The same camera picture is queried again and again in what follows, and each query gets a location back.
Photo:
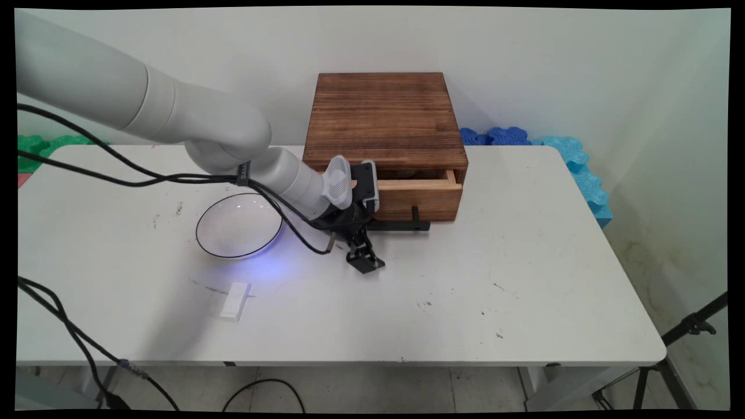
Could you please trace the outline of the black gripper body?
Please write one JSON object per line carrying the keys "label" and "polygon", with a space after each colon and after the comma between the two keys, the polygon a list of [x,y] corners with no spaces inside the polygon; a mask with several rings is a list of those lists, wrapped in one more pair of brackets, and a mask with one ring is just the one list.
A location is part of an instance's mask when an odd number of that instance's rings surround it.
{"label": "black gripper body", "polygon": [[336,233],[348,244],[363,245],[367,237],[366,224],[374,213],[374,201],[354,201],[346,209],[330,204],[318,217],[310,220],[317,230]]}

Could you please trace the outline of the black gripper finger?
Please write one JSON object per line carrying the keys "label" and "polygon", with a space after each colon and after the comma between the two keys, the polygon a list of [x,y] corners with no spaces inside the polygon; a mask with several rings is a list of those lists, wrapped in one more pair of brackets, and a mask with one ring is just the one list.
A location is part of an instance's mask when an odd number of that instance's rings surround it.
{"label": "black gripper finger", "polygon": [[368,237],[356,237],[349,242],[346,262],[362,274],[379,268],[379,258],[373,251],[373,245]]}
{"label": "black gripper finger", "polygon": [[358,271],[375,271],[385,267],[385,262],[373,251],[367,228],[361,228],[356,236],[356,269]]}

